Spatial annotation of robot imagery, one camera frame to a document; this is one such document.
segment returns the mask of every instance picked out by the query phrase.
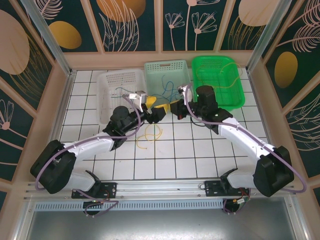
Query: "cable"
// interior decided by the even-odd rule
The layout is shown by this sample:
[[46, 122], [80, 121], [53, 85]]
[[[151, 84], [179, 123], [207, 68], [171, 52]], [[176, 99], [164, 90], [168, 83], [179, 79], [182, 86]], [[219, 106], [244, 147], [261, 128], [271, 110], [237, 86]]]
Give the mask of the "cable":
[[40, 177], [41, 177], [41, 175], [44, 173], [45, 169], [49, 166], [49, 164], [50, 164], [51, 162], [53, 162], [53, 161], [56, 159], [56, 157], [58, 157], [58, 156], [61, 155], [62, 153], [66, 152], [66, 151], [68, 151], [68, 150], [70, 150], [70, 149], [79, 147], [81, 144], [86, 144], [86, 143], [93, 142], [93, 141], [96, 141], [96, 140], [99, 141], [99, 140], [103, 140], [103, 139], [127, 139], [127, 138], [129, 138], [129, 137], [134, 136], [134, 135], [139, 131], [140, 126], [141, 126], [140, 114], [139, 114], [136, 106], [131, 102], [131, 100], [127, 97], [127, 95], [123, 95], [122, 97], [131, 105], [131, 107], [133, 107], [133, 109], [134, 109], [134, 111], [135, 111], [135, 113], [136, 113], [136, 115], [137, 115], [137, 118], [138, 118], [138, 126], [137, 126], [137, 129], [136, 129], [133, 133], [131, 133], [131, 134], [127, 135], [127, 136], [99, 136], [99, 137], [94, 136], [94, 137], [90, 137], [90, 138], [88, 138], [88, 139], [79, 141], [79, 142], [77, 142], [77, 143], [75, 143], [75, 144], [73, 144], [73, 145], [70, 145], [70, 146], [68, 146], [68, 147], [66, 147], [66, 148], [58, 151], [56, 154], [54, 154], [54, 155], [45, 163], [45, 165], [41, 168], [41, 170], [39, 171], [38, 175], [36, 176], [36, 179], [35, 179], [35, 189], [36, 189], [36, 190], [38, 190], [38, 191], [45, 190], [44, 187], [42, 187], [42, 188], [39, 187]]
[[200, 123], [203, 124], [208, 124], [208, 125], [224, 125], [224, 126], [229, 126], [229, 127], [233, 127], [238, 129], [239, 131], [243, 132], [244, 134], [246, 134], [249, 138], [251, 138], [253, 141], [255, 141], [259, 146], [261, 146], [261, 148], [265, 149], [266, 151], [268, 151], [270, 154], [272, 154], [275, 158], [277, 158], [280, 162], [282, 162], [287, 168], [289, 168], [301, 181], [303, 188], [301, 190], [294, 190], [294, 189], [286, 189], [283, 188], [281, 190], [286, 191], [286, 192], [290, 192], [290, 193], [304, 193], [307, 190], [307, 184], [305, 182], [305, 180], [303, 179], [303, 177], [289, 164], [287, 163], [284, 159], [282, 159], [282, 157], [278, 156], [274, 151], [272, 151], [271, 149], [269, 149], [268, 147], [266, 147], [264, 144], [262, 144], [259, 139], [257, 139], [256, 136], [254, 136], [251, 132], [249, 132], [247, 129], [245, 129], [244, 127], [242, 127], [241, 125], [237, 126], [231, 123], [225, 123], [225, 122], [210, 122], [210, 121], [204, 121], [199, 119], [192, 111], [191, 108], [189, 106], [189, 102], [188, 102], [188, 90], [190, 89], [192, 83], [188, 84], [186, 86], [185, 89], [185, 101], [186, 101], [186, 107], [190, 113], [190, 115], [198, 120]]

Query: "enclosure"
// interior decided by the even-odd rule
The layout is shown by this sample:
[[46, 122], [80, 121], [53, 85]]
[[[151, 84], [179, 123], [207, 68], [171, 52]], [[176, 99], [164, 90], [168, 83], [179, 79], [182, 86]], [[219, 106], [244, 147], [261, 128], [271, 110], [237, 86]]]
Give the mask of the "enclosure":
[[[317, 239], [319, 23], [319, 0], [1, 1], [0, 238]], [[106, 127], [100, 76], [135, 69], [147, 79], [140, 88], [166, 92], [164, 80], [193, 83], [198, 56], [235, 61], [245, 102], [231, 114], [261, 140], [289, 150], [305, 192], [266, 198], [252, 189], [243, 211], [224, 214], [223, 199], [234, 196], [208, 197], [201, 186], [245, 166], [248, 155], [191, 117], [171, 113], [142, 125], [121, 148], [77, 165], [117, 184], [120, 204], [100, 219], [87, 219], [86, 200], [72, 199], [71, 190], [35, 190], [30, 168], [51, 140], [74, 142]], [[161, 72], [173, 67], [183, 74]], [[302, 184], [295, 177], [288, 187]]]

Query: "yellow string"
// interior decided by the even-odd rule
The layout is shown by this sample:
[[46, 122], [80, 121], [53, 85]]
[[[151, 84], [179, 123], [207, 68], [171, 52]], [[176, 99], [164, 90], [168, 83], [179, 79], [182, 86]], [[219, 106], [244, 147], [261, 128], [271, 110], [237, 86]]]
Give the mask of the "yellow string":
[[[237, 66], [241, 69], [241, 74], [240, 74], [240, 76], [244, 73], [244, 71], [242, 70], [241, 66], [240, 66], [238, 63], [236, 63], [236, 62], [229, 62], [228, 64], [224, 65], [223, 68], [221, 68], [220, 74], [221, 74], [221, 72], [223, 71], [223, 69], [224, 69], [226, 66], [229, 66], [230, 64], [235, 64], [235, 65], [237, 65]], [[196, 75], [196, 77], [198, 78], [198, 80], [202, 81], [202, 85], [205, 85], [204, 80], [203, 80], [203, 79], [200, 79], [200, 77], [199, 77], [199, 69], [202, 68], [202, 67], [205, 67], [205, 66], [204, 66], [204, 65], [201, 65], [201, 66], [195, 71], [195, 75]], [[232, 83], [230, 86], [213, 86], [213, 85], [210, 85], [210, 86], [213, 87], [213, 88], [216, 88], [216, 89], [219, 89], [219, 88], [220, 88], [220, 89], [229, 89], [229, 88], [231, 88], [233, 85], [235, 85], [235, 83], [237, 82], [237, 80], [240, 79], [240, 76], [237, 76], [237, 77], [235, 78], [235, 80], [233, 81], [233, 83]]]
[[[155, 126], [159, 129], [159, 133], [158, 133], [158, 134], [147, 134], [147, 130], [148, 130], [148, 128], [149, 128], [151, 125], [155, 125]], [[145, 128], [145, 130], [144, 130], [144, 135], [141, 135], [141, 136], [139, 136], [138, 138], [135, 139], [135, 140], [136, 140], [136, 146], [137, 146], [138, 148], [140, 148], [140, 149], [147, 149], [147, 147], [141, 147], [141, 146], [139, 146], [139, 144], [138, 144], [139, 139], [142, 138], [142, 137], [145, 137], [145, 139], [146, 139], [147, 141], [153, 142], [153, 141], [155, 141], [155, 140], [158, 140], [158, 139], [161, 137], [162, 133], [163, 133], [163, 130], [160, 129], [160, 127], [159, 127], [157, 124], [150, 124], [150, 125], [148, 125], [148, 126]], [[148, 139], [147, 136], [153, 136], [154, 139]]]

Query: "light green plastic basket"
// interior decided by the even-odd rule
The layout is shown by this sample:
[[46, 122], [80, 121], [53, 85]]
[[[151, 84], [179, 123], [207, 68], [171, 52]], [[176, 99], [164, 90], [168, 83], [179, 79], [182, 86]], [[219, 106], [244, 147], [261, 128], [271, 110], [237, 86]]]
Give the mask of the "light green plastic basket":
[[[232, 58], [227, 56], [195, 57], [192, 61], [192, 74], [194, 90], [203, 85], [213, 86], [219, 108], [231, 111], [245, 104], [245, 94], [238, 67]], [[194, 99], [197, 101], [197, 93], [193, 92]]]

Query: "black grout line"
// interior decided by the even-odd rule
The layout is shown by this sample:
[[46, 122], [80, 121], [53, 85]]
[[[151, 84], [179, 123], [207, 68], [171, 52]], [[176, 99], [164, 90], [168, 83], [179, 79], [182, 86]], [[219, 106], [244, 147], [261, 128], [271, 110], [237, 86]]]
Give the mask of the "black grout line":
[[175, 178], [177, 178], [177, 163], [176, 163], [176, 147], [175, 147], [175, 126], [174, 126], [174, 115], [172, 117], [172, 136], [173, 136], [173, 156], [174, 156], [174, 171], [175, 171]]
[[195, 149], [195, 141], [194, 141], [194, 131], [192, 129], [192, 123], [191, 122], [190, 122], [190, 127], [191, 127], [191, 136], [192, 136], [192, 145], [193, 145], [195, 177], [198, 178], [198, 169], [197, 169], [197, 161], [196, 161], [196, 149]]
[[217, 167], [217, 161], [216, 161], [216, 153], [215, 153], [215, 147], [214, 147], [214, 140], [212, 139], [212, 131], [210, 131], [210, 134], [211, 134], [211, 142], [212, 142], [214, 162], [215, 162], [215, 170], [216, 170], [216, 175], [218, 176], [218, 167]]

